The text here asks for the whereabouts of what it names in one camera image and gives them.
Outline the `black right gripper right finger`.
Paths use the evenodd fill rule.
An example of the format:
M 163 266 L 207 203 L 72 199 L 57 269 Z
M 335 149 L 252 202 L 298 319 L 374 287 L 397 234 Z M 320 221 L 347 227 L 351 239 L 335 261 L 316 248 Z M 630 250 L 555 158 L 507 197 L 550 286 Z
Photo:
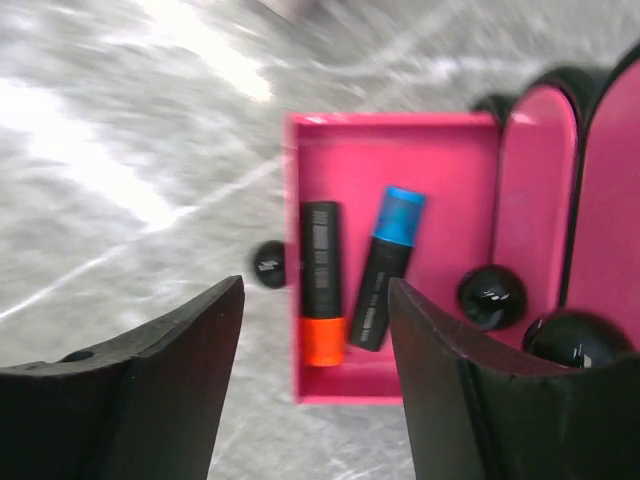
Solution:
M 570 369 L 392 279 L 388 309 L 419 479 L 635 479 L 639 358 Z

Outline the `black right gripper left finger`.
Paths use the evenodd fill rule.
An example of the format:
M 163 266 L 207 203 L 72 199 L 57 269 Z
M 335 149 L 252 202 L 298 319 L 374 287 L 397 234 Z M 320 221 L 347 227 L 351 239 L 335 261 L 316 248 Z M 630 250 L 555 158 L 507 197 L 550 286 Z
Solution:
M 244 312 L 240 276 L 63 359 L 1 371 L 5 479 L 204 479 Z

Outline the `orange cap highlighter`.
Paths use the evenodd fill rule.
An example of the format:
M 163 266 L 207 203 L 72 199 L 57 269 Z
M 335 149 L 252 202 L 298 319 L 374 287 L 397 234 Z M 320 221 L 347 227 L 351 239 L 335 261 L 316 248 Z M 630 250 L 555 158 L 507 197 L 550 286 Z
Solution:
M 301 320 L 304 362 L 311 367 L 342 363 L 346 318 L 343 308 L 341 206 L 301 206 Z

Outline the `blue cap highlighter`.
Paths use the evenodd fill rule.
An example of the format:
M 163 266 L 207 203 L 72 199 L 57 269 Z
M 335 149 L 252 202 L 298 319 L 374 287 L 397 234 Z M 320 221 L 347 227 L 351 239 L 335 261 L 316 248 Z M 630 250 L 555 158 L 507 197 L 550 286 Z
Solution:
M 355 302 L 351 345 L 372 352 L 381 348 L 389 324 L 389 280 L 406 273 L 425 206 L 421 193 L 386 188 Z

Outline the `black drawer organizer box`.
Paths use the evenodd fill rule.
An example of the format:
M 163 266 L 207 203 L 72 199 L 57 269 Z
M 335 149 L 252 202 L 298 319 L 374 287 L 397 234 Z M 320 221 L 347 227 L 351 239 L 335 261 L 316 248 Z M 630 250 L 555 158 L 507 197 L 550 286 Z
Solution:
M 589 127 L 638 60 L 633 45 L 611 68 L 561 63 L 517 97 L 475 105 L 500 121 L 502 145 L 492 261 L 462 277 L 458 308 L 483 331 L 522 328 L 522 351 L 569 368 L 606 365 L 632 349 L 611 321 L 566 301 Z

